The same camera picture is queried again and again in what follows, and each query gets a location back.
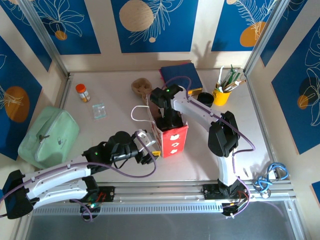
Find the blue book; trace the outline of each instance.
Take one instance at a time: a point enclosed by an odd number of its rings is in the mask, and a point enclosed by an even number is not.
[[[163,66],[159,69],[159,71],[165,83],[174,77],[187,76],[191,79],[191,87],[188,94],[194,95],[196,92],[202,92],[203,85],[193,63],[185,63],[175,66]],[[184,77],[178,77],[168,85],[170,86],[171,84],[177,84],[187,89],[189,81]]]

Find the white wall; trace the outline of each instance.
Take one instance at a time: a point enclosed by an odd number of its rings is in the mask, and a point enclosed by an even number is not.
[[[63,84],[61,83],[64,81],[64,77],[58,72],[54,63],[51,64],[49,72],[46,71],[1,7],[0,23],[0,36],[6,41],[18,58],[42,85],[42,92],[30,122],[30,124],[32,124],[45,106],[56,105],[57,96],[62,92]],[[23,173],[32,172],[34,170],[33,166],[21,158],[14,161],[0,154],[0,189],[2,189],[5,184],[8,174],[17,169],[20,169]],[[6,213],[6,207],[3,202],[0,206],[0,214],[4,213]],[[8,240],[10,239],[12,231],[18,221],[9,220],[6,217],[2,218],[0,221],[1,240]]]
[[[251,51],[211,52],[224,1],[198,1],[191,52],[121,53],[111,1],[85,0],[101,54],[63,55],[63,62],[70,72],[157,70],[183,60],[192,60],[198,69],[243,67]]]
[[[312,239],[319,239],[320,205],[312,183],[320,181],[320,145],[299,155],[285,116],[272,87],[272,80],[320,17],[319,0],[308,0],[266,68],[259,59],[249,75],[277,160],[290,173]]]

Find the orange bottle cap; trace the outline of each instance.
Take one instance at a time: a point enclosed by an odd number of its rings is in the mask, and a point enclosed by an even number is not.
[[[86,86],[84,84],[78,84],[75,86],[75,90],[80,94],[84,93],[86,91]]]

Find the blue cable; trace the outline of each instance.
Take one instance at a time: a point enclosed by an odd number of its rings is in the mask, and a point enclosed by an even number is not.
[[[282,176],[281,178],[277,179],[276,181],[284,180],[289,176],[289,172],[288,172],[286,166],[283,163],[280,163],[280,162],[271,163],[269,165],[269,167],[267,168],[266,175],[265,176],[259,176],[257,178],[257,180],[255,181],[255,183],[253,185],[254,189],[257,190],[261,194],[266,192],[269,189],[269,187],[273,184],[269,179],[269,174],[272,171],[274,171],[275,169],[281,169],[281,170],[283,170],[285,172],[285,175]]]

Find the mint green pouch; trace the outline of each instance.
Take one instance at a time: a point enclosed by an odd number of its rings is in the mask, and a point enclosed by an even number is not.
[[[79,134],[79,126],[65,110],[47,106],[26,133],[19,156],[40,169],[66,161]]]

